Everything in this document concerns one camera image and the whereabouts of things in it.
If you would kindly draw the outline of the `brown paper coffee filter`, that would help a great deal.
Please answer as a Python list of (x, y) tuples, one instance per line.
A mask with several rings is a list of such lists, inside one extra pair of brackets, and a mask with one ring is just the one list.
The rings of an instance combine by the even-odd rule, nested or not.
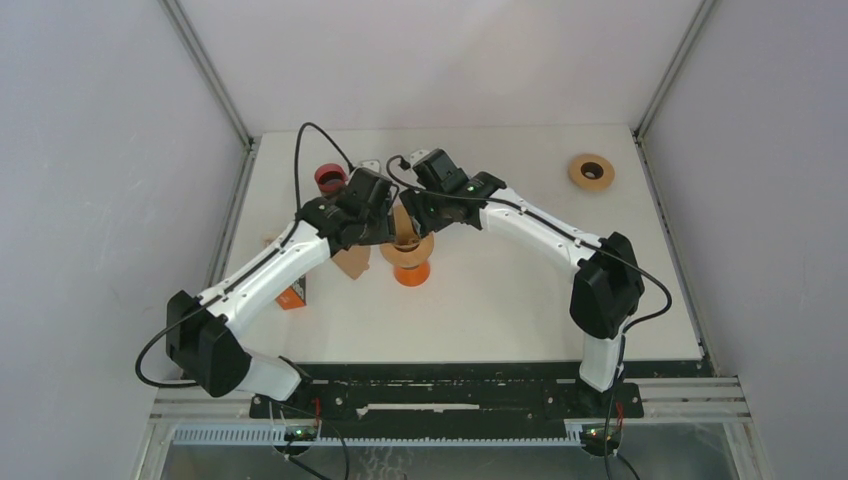
[(415, 230), (412, 219), (402, 204), (393, 207), (395, 228), (394, 247), (398, 250), (409, 251), (420, 243), (420, 236)]
[(347, 277), (357, 280), (369, 269), (371, 251), (371, 246), (351, 246), (339, 250), (331, 260)]

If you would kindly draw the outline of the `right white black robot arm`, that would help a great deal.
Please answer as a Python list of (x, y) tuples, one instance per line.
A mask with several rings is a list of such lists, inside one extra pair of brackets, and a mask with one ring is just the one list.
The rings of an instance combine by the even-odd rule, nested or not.
[(584, 335), (579, 406), (592, 416), (613, 408), (614, 385), (623, 373), (625, 323), (645, 292), (629, 239), (617, 232), (600, 237), (566, 224), (528, 203), (504, 180), (485, 171), (466, 174), (442, 149), (415, 162), (395, 156), (387, 166), (415, 176), (400, 198), (420, 235), (465, 224), (542, 254), (568, 276), (569, 316)]

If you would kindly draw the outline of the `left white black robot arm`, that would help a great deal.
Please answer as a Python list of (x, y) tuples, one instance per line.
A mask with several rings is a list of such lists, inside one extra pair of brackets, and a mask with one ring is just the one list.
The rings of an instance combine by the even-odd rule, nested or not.
[(313, 268), (352, 246), (394, 238), (393, 183), (367, 168), (332, 197), (302, 205), (283, 233), (234, 274), (196, 295), (167, 303), (167, 356), (213, 398), (262, 395), (290, 417), (311, 407), (311, 388), (293, 364), (247, 349), (243, 335), (258, 314)]

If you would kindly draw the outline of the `wooden dripper ring holder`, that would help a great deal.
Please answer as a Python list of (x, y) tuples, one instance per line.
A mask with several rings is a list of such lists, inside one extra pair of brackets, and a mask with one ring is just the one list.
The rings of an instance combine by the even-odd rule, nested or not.
[(392, 241), (379, 245), (381, 255), (390, 265), (404, 269), (426, 263), (434, 248), (434, 234), (420, 237), (411, 231), (399, 231)]

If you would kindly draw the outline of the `orange coffee filter box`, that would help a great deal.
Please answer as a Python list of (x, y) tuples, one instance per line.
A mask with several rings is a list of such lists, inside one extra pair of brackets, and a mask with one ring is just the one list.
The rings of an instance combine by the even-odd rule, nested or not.
[(276, 304), (283, 310), (300, 309), (307, 306), (306, 276), (300, 276), (275, 298)]

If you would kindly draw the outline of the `orange glass carafe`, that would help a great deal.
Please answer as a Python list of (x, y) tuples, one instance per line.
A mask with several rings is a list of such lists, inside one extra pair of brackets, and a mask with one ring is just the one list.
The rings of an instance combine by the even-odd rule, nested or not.
[(425, 261), (414, 267), (393, 267), (395, 280), (405, 287), (417, 287), (424, 284), (430, 276), (430, 263)]

